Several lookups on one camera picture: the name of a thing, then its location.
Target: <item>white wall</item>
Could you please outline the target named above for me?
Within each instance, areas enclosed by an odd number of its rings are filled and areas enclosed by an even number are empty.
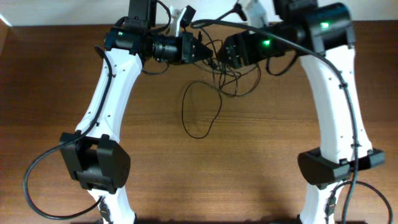
[[[272,0],[260,0],[270,21],[278,21]],[[236,0],[163,0],[166,5],[183,8],[187,4],[197,10],[194,19],[214,19],[231,9]],[[318,0],[320,5],[337,0]],[[351,9],[355,20],[398,19],[398,0],[340,0]],[[0,0],[0,14],[13,26],[113,24],[126,16],[129,0]],[[166,23],[167,15],[159,8],[158,23]],[[227,20],[240,22],[231,15]]]

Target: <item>green indicator light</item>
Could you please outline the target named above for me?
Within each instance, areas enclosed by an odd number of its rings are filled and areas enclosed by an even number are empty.
[[[265,47],[269,47],[271,45],[271,40],[265,40],[262,42]]]
[[[322,29],[328,29],[329,28],[329,23],[328,22],[321,22],[321,28]]]

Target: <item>wooden surface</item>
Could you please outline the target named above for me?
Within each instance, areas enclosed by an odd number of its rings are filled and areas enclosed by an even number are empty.
[[[356,80],[366,131],[374,146],[387,152],[385,165],[361,172],[359,179],[383,192],[397,211],[398,22],[358,22],[355,27]],[[57,223],[28,207],[22,176],[36,156],[57,145],[62,132],[72,133],[83,117],[101,71],[102,61],[93,46],[102,43],[108,29],[10,29],[0,57],[1,223]],[[235,32],[210,29],[214,39]],[[274,69],[288,61],[274,60]],[[153,64],[147,69],[161,68]],[[264,70],[254,93],[225,98],[218,120],[203,140],[188,137],[180,120],[183,91],[197,79],[211,80],[211,75],[187,65],[171,66],[162,76],[138,78],[121,130],[121,145],[131,156],[127,192],[132,208],[141,218],[161,220],[295,217],[306,190],[297,155],[320,145],[312,92],[299,63],[283,77],[271,77]],[[187,98],[188,128],[204,132],[217,106],[216,93],[196,86]],[[49,213],[66,215],[93,203],[70,179],[59,152],[37,166],[29,183],[34,201]],[[95,211],[59,223],[99,217]],[[359,186],[349,219],[385,223],[387,210],[376,195]]]
[[[0,19],[0,55],[6,41],[9,27]]]

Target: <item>wood grain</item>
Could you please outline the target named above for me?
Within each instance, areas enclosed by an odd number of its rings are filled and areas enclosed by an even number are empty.
[[[398,22],[357,22],[355,27],[363,119],[374,146],[387,152],[386,164],[361,172],[359,179],[375,185],[396,209]],[[101,71],[93,46],[102,43],[108,29],[10,28],[0,58],[1,223],[57,223],[28,207],[22,176],[36,156],[57,145],[61,133],[73,132],[81,120]],[[214,39],[238,32],[224,27],[209,31]],[[288,61],[288,57],[275,59],[273,69]],[[161,69],[156,63],[146,68]],[[242,91],[255,76],[242,83]],[[141,75],[134,85],[121,130],[121,145],[132,161],[127,182],[132,208],[141,218],[160,220],[295,217],[306,190],[297,155],[320,145],[312,92],[300,65],[283,77],[263,71],[254,93],[225,98],[219,119],[203,140],[188,137],[180,120],[183,91],[197,79],[210,81],[211,75],[193,65],[172,66],[165,75]],[[187,101],[188,128],[200,134],[216,113],[217,94],[196,86]],[[70,180],[60,153],[43,160],[29,183],[34,201],[49,213],[66,215],[94,202],[78,182]],[[73,222],[99,217],[90,212]],[[358,187],[349,219],[385,223],[387,210],[376,195]]]
[[[4,48],[4,42],[6,41],[9,27],[0,19],[0,56],[2,49]]]

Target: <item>wooden table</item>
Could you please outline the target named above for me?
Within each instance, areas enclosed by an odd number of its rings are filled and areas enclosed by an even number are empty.
[[[398,22],[357,22],[355,27],[362,116],[374,146],[387,152],[382,167],[361,172],[359,179],[383,192],[397,211]],[[74,132],[83,117],[102,64],[93,46],[103,42],[107,30],[109,26],[9,30],[0,57],[1,223],[57,223],[28,207],[22,176],[36,156],[57,145],[62,132]],[[223,27],[209,31],[214,39],[238,32]],[[275,59],[274,69],[288,61]],[[152,65],[146,68],[161,69]],[[193,80],[209,81],[211,75],[193,65],[171,66],[165,75],[141,75],[134,86],[121,130],[121,145],[131,157],[127,192],[134,211],[140,218],[202,222],[269,221],[299,214],[306,181],[297,155],[320,145],[312,92],[299,63],[283,77],[263,69],[254,93],[224,98],[219,118],[202,140],[188,137],[180,120],[183,91]],[[188,128],[204,132],[218,103],[209,88],[193,88],[187,98]],[[94,202],[70,179],[59,152],[37,166],[29,183],[34,201],[49,213],[68,215]],[[342,204],[340,200],[338,220]],[[95,211],[59,223],[99,217]],[[385,223],[387,210],[377,195],[359,186],[349,219]]]

